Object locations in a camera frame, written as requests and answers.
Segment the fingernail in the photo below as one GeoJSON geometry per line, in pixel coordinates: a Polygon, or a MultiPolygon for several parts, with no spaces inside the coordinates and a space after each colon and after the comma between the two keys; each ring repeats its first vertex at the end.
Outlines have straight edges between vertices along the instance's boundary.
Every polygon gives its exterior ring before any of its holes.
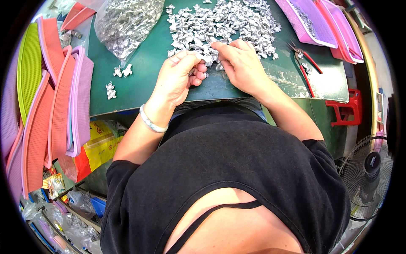
{"type": "Polygon", "coordinates": [[[203,55],[202,54],[196,54],[194,55],[197,59],[202,60],[203,59],[203,55]]]}

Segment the fan motor hub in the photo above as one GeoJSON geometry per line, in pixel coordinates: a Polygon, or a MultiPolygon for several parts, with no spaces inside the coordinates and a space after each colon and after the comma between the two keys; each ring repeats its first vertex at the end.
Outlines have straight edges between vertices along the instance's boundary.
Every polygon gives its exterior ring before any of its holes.
{"type": "Polygon", "coordinates": [[[365,169],[370,176],[374,176],[381,165],[381,156],[378,152],[371,152],[365,159],[365,169]]]}

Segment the black t-shirt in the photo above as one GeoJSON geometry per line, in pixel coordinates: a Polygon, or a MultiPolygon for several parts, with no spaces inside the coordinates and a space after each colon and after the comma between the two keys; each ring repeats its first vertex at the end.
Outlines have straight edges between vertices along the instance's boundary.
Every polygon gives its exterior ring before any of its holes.
{"type": "Polygon", "coordinates": [[[255,197],[306,253],[332,250],[347,227],[350,201],[325,142],[300,142],[239,107],[201,110],[175,118],[141,166],[111,164],[103,253],[161,254],[185,212],[225,187],[255,197]]]}

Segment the bracelet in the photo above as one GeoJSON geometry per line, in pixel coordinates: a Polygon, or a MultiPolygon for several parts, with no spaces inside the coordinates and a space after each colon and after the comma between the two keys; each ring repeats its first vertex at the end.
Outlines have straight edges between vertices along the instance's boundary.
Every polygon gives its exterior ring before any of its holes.
{"type": "Polygon", "coordinates": [[[142,118],[142,120],[144,121],[144,123],[145,123],[149,128],[151,128],[153,131],[156,131],[156,132],[159,132],[159,133],[166,132],[166,130],[168,129],[169,124],[168,124],[165,128],[162,128],[162,127],[159,127],[159,126],[156,126],[155,124],[153,124],[153,123],[151,122],[151,120],[149,120],[149,118],[147,117],[147,115],[145,114],[145,112],[144,112],[144,106],[145,106],[145,104],[143,104],[143,105],[140,107],[140,115],[141,115],[141,118],[142,118]]]}

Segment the red-handled pliers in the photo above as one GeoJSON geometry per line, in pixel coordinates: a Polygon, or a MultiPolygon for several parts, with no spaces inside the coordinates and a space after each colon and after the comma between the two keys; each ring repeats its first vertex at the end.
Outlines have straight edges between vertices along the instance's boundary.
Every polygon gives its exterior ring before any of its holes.
{"type": "Polygon", "coordinates": [[[295,52],[295,59],[296,59],[296,61],[298,62],[299,68],[300,68],[300,70],[302,71],[302,74],[303,74],[303,76],[304,76],[304,78],[305,78],[305,80],[306,80],[307,86],[308,86],[308,88],[309,88],[309,90],[310,90],[310,94],[311,94],[311,96],[314,98],[314,93],[313,93],[313,90],[312,90],[312,88],[311,88],[310,82],[309,82],[309,80],[308,80],[308,78],[307,78],[307,74],[306,74],[306,72],[305,72],[305,69],[304,69],[303,66],[300,64],[300,61],[299,61],[299,53],[302,53],[302,54],[314,65],[314,67],[316,68],[316,70],[317,70],[320,74],[323,74],[323,72],[322,72],[322,70],[320,69],[320,67],[316,64],[316,62],[309,56],[309,54],[307,54],[307,53],[306,53],[303,49],[301,49],[301,48],[296,48],[296,45],[295,45],[295,43],[294,43],[292,40],[290,40],[290,42],[293,44],[293,46],[292,46],[291,44],[289,44],[289,43],[288,43],[288,45],[289,45],[289,47],[290,47],[291,49],[293,49],[293,51],[295,52]]]}

